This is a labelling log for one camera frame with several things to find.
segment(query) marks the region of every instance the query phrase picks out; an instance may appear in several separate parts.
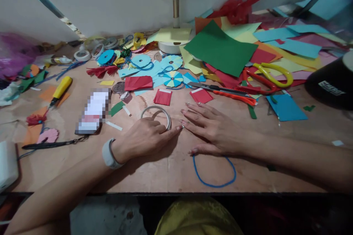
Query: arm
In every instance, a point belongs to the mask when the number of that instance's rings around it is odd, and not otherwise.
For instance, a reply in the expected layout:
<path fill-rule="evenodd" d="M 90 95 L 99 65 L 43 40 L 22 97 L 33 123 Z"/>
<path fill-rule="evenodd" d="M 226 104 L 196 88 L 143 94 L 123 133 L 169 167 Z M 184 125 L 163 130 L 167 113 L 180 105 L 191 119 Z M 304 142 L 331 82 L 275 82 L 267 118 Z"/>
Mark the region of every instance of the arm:
<path fill-rule="evenodd" d="M 152 118 L 137 121 L 120 143 L 112 144 L 118 163 L 158 152 L 181 126 L 165 132 L 165 126 Z M 103 178 L 113 172 L 104 163 L 101 148 L 35 192 L 19 208 L 5 235 L 53 234 L 51 225 L 62 220 Z"/>
<path fill-rule="evenodd" d="M 210 106 L 186 105 L 198 114 L 182 110 L 184 116 L 203 128 L 184 120 L 181 123 L 210 141 L 195 146 L 190 154 L 248 156 L 297 171 L 338 190 L 353 190 L 351 150 L 247 131 Z"/>

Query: black container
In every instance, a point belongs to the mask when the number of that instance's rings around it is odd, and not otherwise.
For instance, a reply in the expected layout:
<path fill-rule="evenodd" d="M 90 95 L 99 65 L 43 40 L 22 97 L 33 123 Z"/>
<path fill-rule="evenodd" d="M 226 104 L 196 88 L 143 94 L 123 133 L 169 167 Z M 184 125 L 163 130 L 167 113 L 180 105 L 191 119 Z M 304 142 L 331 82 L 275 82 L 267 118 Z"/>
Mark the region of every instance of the black container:
<path fill-rule="evenodd" d="M 353 110 L 353 51 L 311 74 L 305 89 L 326 105 Z"/>

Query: person's right hand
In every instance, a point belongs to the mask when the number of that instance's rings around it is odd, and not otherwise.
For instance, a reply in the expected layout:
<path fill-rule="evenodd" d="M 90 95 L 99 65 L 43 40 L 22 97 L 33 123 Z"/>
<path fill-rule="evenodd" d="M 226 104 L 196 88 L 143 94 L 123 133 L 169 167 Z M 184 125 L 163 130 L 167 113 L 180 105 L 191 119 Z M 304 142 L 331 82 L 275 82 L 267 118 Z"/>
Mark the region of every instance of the person's right hand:
<path fill-rule="evenodd" d="M 184 109 L 181 112 L 199 126 L 185 120 L 180 122 L 187 130 L 210 141 L 194 146 L 189 151 L 191 155 L 196 153 L 243 155 L 257 138 L 256 132 L 241 128 L 213 107 L 203 103 L 185 105 L 196 113 Z"/>

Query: yellow fabric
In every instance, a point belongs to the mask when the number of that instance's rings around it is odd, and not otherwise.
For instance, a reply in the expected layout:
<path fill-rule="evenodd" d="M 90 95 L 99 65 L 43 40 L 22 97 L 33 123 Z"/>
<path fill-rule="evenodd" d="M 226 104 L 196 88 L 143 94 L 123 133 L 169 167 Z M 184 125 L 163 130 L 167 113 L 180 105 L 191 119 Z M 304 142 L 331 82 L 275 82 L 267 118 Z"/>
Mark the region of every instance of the yellow fabric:
<path fill-rule="evenodd" d="M 243 235 L 232 215 L 212 198 L 181 198 L 159 221 L 154 235 Z"/>

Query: person's left hand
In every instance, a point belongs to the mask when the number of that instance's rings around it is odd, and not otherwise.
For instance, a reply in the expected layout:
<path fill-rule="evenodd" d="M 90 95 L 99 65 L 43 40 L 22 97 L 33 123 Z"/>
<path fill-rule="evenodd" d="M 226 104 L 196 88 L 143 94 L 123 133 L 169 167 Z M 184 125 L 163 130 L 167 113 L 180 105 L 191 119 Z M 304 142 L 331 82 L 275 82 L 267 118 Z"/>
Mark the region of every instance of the person's left hand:
<path fill-rule="evenodd" d="M 112 152 L 118 163 L 158 152 L 172 137 L 178 134 L 182 126 L 168 131 L 160 122 L 153 118 L 139 119 L 119 142 L 114 141 Z"/>

